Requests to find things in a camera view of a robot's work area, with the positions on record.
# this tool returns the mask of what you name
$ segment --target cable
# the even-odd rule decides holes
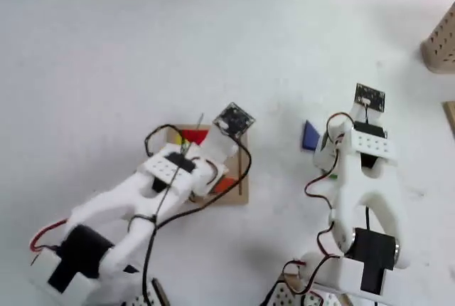
[[[332,222],[331,225],[330,225],[326,230],[319,231],[319,232],[318,232],[318,235],[317,235],[317,237],[316,237],[316,242],[318,243],[319,250],[320,250],[325,256],[327,256],[327,255],[329,255],[329,254],[327,253],[327,250],[326,250],[326,249],[324,248],[324,246],[322,245],[320,237],[321,237],[323,234],[325,234],[325,233],[330,233],[330,232],[332,231],[334,225],[335,225],[335,222]]]
[[[327,133],[327,138],[330,140],[330,142],[334,143],[333,140],[332,140],[332,137],[330,136],[330,133],[328,132],[328,124],[329,122],[334,118],[334,117],[337,117],[337,116],[340,116],[340,115],[344,115],[346,116],[351,122],[352,124],[354,125],[354,119],[347,113],[347,112],[336,112],[335,114],[331,115],[328,119],[327,119],[327,123],[326,123],[326,133]]]
[[[370,230],[370,208],[367,206],[365,207],[365,220],[367,223],[367,230]]]
[[[153,130],[149,135],[146,136],[145,140],[144,140],[144,145],[145,145],[145,152],[147,153],[147,156],[148,157],[152,157],[154,154],[152,152],[149,151],[149,140],[152,136],[154,136],[157,132],[159,132],[160,130],[163,130],[165,128],[171,128],[173,130],[175,130],[178,135],[180,135],[180,138],[182,139],[182,143],[181,143],[181,147],[180,147],[180,152],[183,152],[183,144],[185,143],[185,138],[183,137],[183,133],[182,131],[177,128],[177,126],[174,126],[174,125],[170,125],[170,124],[165,124],[165,125],[161,125],[157,128],[155,128],[155,130]]]
[[[316,274],[318,273],[319,269],[322,267],[322,265],[327,261],[327,260],[330,260],[331,258],[340,258],[340,256],[338,255],[333,255],[333,254],[330,254],[330,255],[326,255],[323,257],[323,259],[319,262],[319,264],[316,266],[316,268],[313,270],[309,280],[308,280],[308,283],[306,284],[306,286],[301,289],[301,290],[296,290],[294,287],[292,287],[292,285],[290,283],[288,283],[288,281],[286,280],[286,275],[284,274],[284,269],[291,263],[295,264],[295,265],[301,265],[301,266],[306,266],[306,263],[305,262],[302,262],[302,261],[298,261],[298,260],[290,260],[288,262],[286,262],[283,266],[283,269],[282,269],[282,275],[283,275],[283,278],[284,278],[284,283],[286,283],[286,286],[295,294],[295,295],[304,295],[306,293],[308,293],[311,289],[311,286],[313,285],[313,282],[314,282],[314,279],[316,278]]]
[[[308,196],[308,197],[311,197],[311,198],[320,198],[320,199],[323,199],[324,201],[326,201],[328,207],[331,209],[333,209],[332,207],[332,204],[331,202],[328,200],[327,197],[321,195],[321,194],[311,194],[308,192],[308,188],[313,185],[314,183],[317,183],[318,181],[321,181],[322,179],[325,179],[327,178],[328,176],[330,176],[333,172],[333,170],[336,168],[336,164],[338,162],[338,149],[335,149],[335,160],[333,161],[333,165],[332,167],[324,174],[322,174],[321,176],[318,176],[317,178],[309,181],[306,185],[305,185],[305,188],[304,188],[304,192],[305,194]]]
[[[203,209],[207,208],[209,205],[215,203],[218,199],[224,197],[229,191],[231,191],[232,189],[234,189],[237,185],[239,185],[242,180],[248,175],[248,172],[250,171],[250,168],[251,168],[251,163],[252,163],[252,158],[251,158],[251,153],[250,151],[248,150],[248,148],[245,147],[245,145],[243,143],[241,143],[241,141],[237,138],[234,138],[234,137],[230,137],[236,144],[239,148],[241,148],[245,154],[247,155],[248,157],[248,165],[246,167],[246,169],[243,171],[242,175],[239,177],[239,179],[234,183],[232,184],[231,186],[229,186],[228,188],[226,188],[226,190],[224,190],[223,192],[219,193],[217,196],[213,197],[211,200],[209,200],[207,203],[203,204],[202,206],[198,207],[198,208],[194,208],[194,209],[191,209],[191,210],[188,210],[188,211],[184,211],[184,212],[180,212],[172,217],[169,217],[168,219],[166,219],[165,221],[161,222],[159,225],[158,225],[158,229],[161,229],[163,228],[166,224],[178,219],[178,218],[181,218],[181,217],[184,217],[184,216],[188,216],[188,215],[191,215],[193,213],[196,213],[196,212],[199,212],[199,211],[202,211]]]
[[[182,137],[181,150],[183,150],[183,143],[184,143],[184,140],[183,140],[183,137]],[[142,270],[142,295],[144,297],[144,301],[147,304],[147,306],[152,306],[152,303],[151,303],[151,301],[149,299],[149,294],[147,293],[147,270],[149,269],[149,261],[150,261],[150,256],[151,256],[151,250],[152,250],[152,248],[154,246],[156,232],[158,231],[158,227],[156,226],[157,217],[158,217],[158,214],[159,214],[159,211],[160,211],[161,207],[163,206],[164,199],[166,199],[166,197],[168,195],[168,192],[171,190],[172,183],[176,179],[178,170],[181,168],[183,160],[185,159],[186,154],[190,150],[191,145],[192,145],[192,142],[190,142],[188,147],[186,147],[186,151],[184,153],[182,153],[182,156],[181,156],[180,160],[178,161],[177,169],[173,173],[171,181],[169,182],[169,184],[168,184],[168,186],[166,188],[166,191],[164,192],[164,196],[160,200],[160,202],[158,204],[158,208],[156,208],[155,214],[152,215],[151,218],[149,219],[150,222],[152,222],[152,224],[154,225],[154,229],[153,229],[153,231],[152,231],[152,233],[150,235],[150,240],[149,240],[149,244],[147,246],[147,251],[146,251],[145,259],[144,259],[144,269]]]
[[[67,218],[65,219],[62,219],[58,222],[55,222],[55,223],[52,223],[51,225],[49,226],[46,226],[44,228],[42,228],[39,232],[37,232],[37,234],[32,238],[31,242],[30,242],[30,250],[33,252],[33,253],[40,253],[43,248],[48,248],[48,249],[54,249],[55,246],[47,246],[47,245],[41,245],[41,246],[37,246],[36,243],[39,241],[39,239],[41,237],[43,237],[43,235],[45,233],[47,233],[48,231],[51,231],[55,228],[58,228],[59,226],[65,224],[66,222],[68,221]]]

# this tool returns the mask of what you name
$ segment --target circuit board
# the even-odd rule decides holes
[[[217,125],[223,133],[237,139],[239,139],[253,123],[255,123],[255,119],[234,102],[230,103],[221,114],[213,120],[213,124]]]
[[[366,85],[357,83],[355,88],[354,102],[359,105],[367,105],[368,109],[373,109],[378,112],[384,112],[385,93]]]

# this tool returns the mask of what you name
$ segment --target perforated plate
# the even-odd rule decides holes
[[[285,283],[277,283],[267,306],[342,306],[336,295],[318,290],[310,291],[303,303],[301,299],[302,296],[293,295]]]
[[[177,165],[170,162],[159,153],[144,162],[141,167],[145,169],[146,172],[164,181],[166,184],[171,183],[172,177],[177,170]],[[172,184],[177,189],[191,186],[191,174],[184,169],[179,169]]]
[[[158,295],[155,292],[154,286],[151,281],[147,284],[147,295],[149,296],[150,303],[153,306],[165,306],[159,301]],[[147,306],[144,296],[142,294],[137,295],[132,298],[130,301],[123,302],[121,306]]]
[[[360,153],[371,154],[386,159],[395,159],[395,148],[388,139],[351,130],[350,140],[352,148]]]
[[[267,306],[299,306],[299,302],[285,283],[277,283]]]

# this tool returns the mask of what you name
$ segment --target red wire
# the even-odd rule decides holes
[[[63,224],[65,224],[66,222],[68,221],[67,218],[65,219],[62,219],[61,221],[58,221],[54,224],[51,224],[49,226],[46,226],[45,228],[41,229],[34,237],[33,239],[31,240],[30,242],[30,250],[33,252],[33,253],[39,253],[43,250],[43,248],[49,248],[49,246],[46,246],[46,245],[41,245],[41,246],[37,246],[36,243],[39,241],[39,239],[41,237],[43,237],[43,235],[45,233],[47,233],[48,231],[50,230],[53,230],[55,228],[58,228],[59,226],[62,226]]]

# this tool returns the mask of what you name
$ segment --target black wire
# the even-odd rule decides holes
[[[166,224],[178,219],[178,218],[181,218],[181,217],[184,217],[184,216],[188,216],[188,215],[191,215],[193,213],[196,213],[196,212],[199,212],[199,211],[202,211],[203,209],[205,209],[206,207],[208,207],[209,205],[215,203],[218,199],[222,198],[223,196],[225,196],[229,191],[231,191],[232,189],[234,189],[237,185],[239,185],[243,179],[245,179],[245,177],[248,175],[248,172],[250,171],[250,168],[251,168],[251,163],[252,163],[252,158],[251,158],[251,153],[250,151],[248,150],[248,148],[245,147],[245,145],[243,143],[241,143],[241,141],[235,137],[231,137],[229,136],[236,144],[239,148],[241,148],[245,154],[248,156],[248,165],[246,167],[246,169],[243,171],[242,175],[239,177],[239,179],[234,183],[232,184],[231,186],[229,186],[226,190],[224,190],[223,192],[221,192],[220,194],[218,194],[217,196],[213,197],[211,200],[209,200],[207,203],[203,204],[202,206],[198,207],[198,208],[194,208],[194,209],[191,209],[191,210],[188,210],[188,211],[184,211],[184,212],[180,212],[172,217],[169,217],[168,219],[166,219],[165,221],[161,222],[159,225],[158,225],[158,229],[161,229],[163,228]]]
[[[145,145],[145,152],[147,153],[148,157],[151,157],[151,156],[154,155],[153,153],[151,153],[149,151],[149,140],[150,140],[150,138],[152,136],[154,136],[157,132],[159,132],[160,130],[163,130],[165,128],[171,128],[171,129],[175,130],[178,133],[178,135],[180,135],[180,137],[182,139],[182,143],[181,143],[181,146],[180,146],[180,152],[183,152],[183,148],[184,148],[183,144],[185,143],[185,138],[183,137],[182,131],[179,128],[177,128],[177,126],[170,125],[170,124],[165,124],[165,125],[161,125],[161,126],[157,127],[149,135],[146,136],[146,138],[144,140],[144,145]]]
[[[155,131],[152,132],[147,138],[150,138],[151,135],[155,134],[156,133]],[[152,251],[152,248],[154,246],[154,241],[155,241],[155,237],[156,237],[156,232],[162,228],[163,226],[165,226],[167,223],[177,219],[177,218],[181,218],[181,217],[184,217],[184,216],[187,216],[187,215],[191,215],[192,213],[196,213],[196,212],[199,212],[199,211],[202,211],[203,209],[205,209],[207,206],[215,203],[218,199],[220,199],[221,197],[223,197],[224,195],[226,195],[226,193],[228,193],[229,191],[231,191],[232,189],[234,189],[238,184],[240,184],[242,182],[242,180],[248,175],[248,172],[250,170],[250,167],[251,167],[251,163],[252,163],[252,158],[251,158],[251,154],[250,154],[250,151],[248,151],[248,149],[244,146],[243,143],[241,143],[240,140],[234,138],[234,137],[230,137],[241,149],[243,149],[245,151],[245,153],[247,154],[248,156],[248,159],[249,159],[249,162],[248,162],[248,165],[247,165],[247,168],[245,169],[245,171],[243,172],[243,174],[239,177],[239,179],[234,183],[232,184],[231,186],[229,186],[226,190],[224,190],[222,193],[218,194],[216,197],[212,198],[211,200],[209,200],[207,203],[205,203],[204,205],[202,205],[201,207],[199,208],[195,208],[193,210],[190,210],[190,211],[185,211],[185,212],[182,212],[182,213],[178,213],[168,219],[166,219],[164,222],[160,223],[159,225],[156,225],[156,217],[154,218],[154,230],[150,236],[150,240],[149,240],[149,244],[147,246],[147,251],[146,251],[146,255],[145,255],[145,260],[144,260],[144,269],[142,270],[142,295],[144,297],[144,301],[146,302],[147,306],[152,306],[152,303],[149,299],[149,296],[147,295],[147,270],[149,269],[149,261],[150,261],[150,256],[151,256],[151,251]],[[173,180],[176,178],[177,176],[177,172],[178,170],[181,168],[181,165],[183,163],[183,158],[185,157],[185,155],[183,155],[181,157],[181,160],[180,162],[178,163],[178,166],[177,166],[177,170],[174,172],[174,176],[172,177],[171,179],[171,183],[168,185],[167,189],[166,189],[166,192],[164,194],[164,197],[161,199],[161,202],[156,210],[156,214],[158,214],[158,211],[159,209],[161,208],[161,205],[163,204],[164,202],[164,199],[166,198],[167,196],[167,193],[169,192],[169,189],[171,188],[171,185],[172,185],[172,182]],[[137,218],[146,218],[146,217],[142,217],[142,215],[138,215],[136,216]]]
[[[365,207],[365,220],[367,222],[367,230],[370,230],[370,208]]]
[[[163,130],[165,128],[171,128],[171,129],[175,130],[178,133],[178,135],[180,135],[181,141],[182,141],[181,146],[180,146],[180,152],[183,154],[183,151],[184,151],[184,148],[185,148],[183,144],[185,143],[185,139],[183,138],[182,131],[180,131],[180,129],[177,128],[174,125],[166,124],[166,125],[162,125],[162,126],[157,127],[149,135],[146,136],[146,138],[144,140],[144,145],[145,145],[145,151],[146,151],[148,157],[153,156],[153,153],[151,153],[149,151],[149,140],[150,140],[150,138],[154,134],[156,134],[157,132],[159,132],[160,130]],[[191,146],[191,144],[187,147],[186,152],[188,152],[188,150],[190,149],[190,146]],[[152,303],[151,303],[151,301],[149,299],[149,295],[147,293],[147,270],[149,269],[149,261],[150,261],[150,256],[151,256],[151,250],[152,250],[152,248],[154,246],[156,232],[158,231],[158,228],[156,226],[157,215],[158,215],[158,213],[159,213],[159,211],[160,211],[160,209],[161,209],[161,207],[163,205],[164,199],[166,199],[166,197],[168,195],[168,192],[171,189],[173,181],[177,177],[178,170],[181,168],[181,165],[183,163],[183,158],[185,157],[186,152],[182,155],[182,157],[180,158],[180,160],[178,162],[177,169],[173,173],[171,182],[167,186],[166,191],[164,192],[163,198],[160,200],[158,208],[156,208],[156,213],[154,215],[150,216],[150,217],[145,216],[145,215],[137,214],[137,215],[134,215],[132,217],[132,219],[130,220],[130,222],[129,222],[129,225],[130,225],[131,221],[133,219],[142,218],[142,219],[146,219],[146,220],[150,221],[154,225],[154,229],[153,229],[153,231],[152,231],[152,233],[150,235],[150,240],[149,240],[149,244],[147,246],[147,251],[146,251],[146,255],[145,255],[145,259],[144,259],[144,269],[142,270],[142,295],[144,296],[144,301],[147,304],[147,306],[152,306]]]
[[[368,105],[365,105],[365,123],[368,124]]]
[[[158,208],[156,208],[156,213],[154,215],[152,215],[151,218],[147,218],[146,216],[143,216],[143,215],[135,215],[137,218],[149,219],[150,222],[152,222],[153,225],[154,225],[154,230],[153,230],[153,232],[150,235],[149,245],[147,246],[147,252],[145,254],[144,269],[142,270],[142,295],[144,296],[144,301],[147,304],[147,306],[152,306],[152,303],[151,303],[151,301],[149,299],[149,295],[147,293],[147,270],[149,269],[149,261],[150,261],[150,256],[151,256],[151,249],[154,246],[156,232],[158,231],[158,227],[156,226],[157,215],[158,215],[161,207],[163,206],[164,199],[166,199],[166,197],[168,195],[168,192],[171,189],[173,181],[177,177],[178,170],[181,168],[181,165],[183,163],[183,158],[185,158],[185,154],[190,149],[190,146],[191,146],[191,143],[187,147],[185,153],[181,156],[180,160],[178,161],[177,169],[173,173],[172,179],[169,182],[168,187],[166,188],[166,191],[164,192],[164,196],[159,202]]]

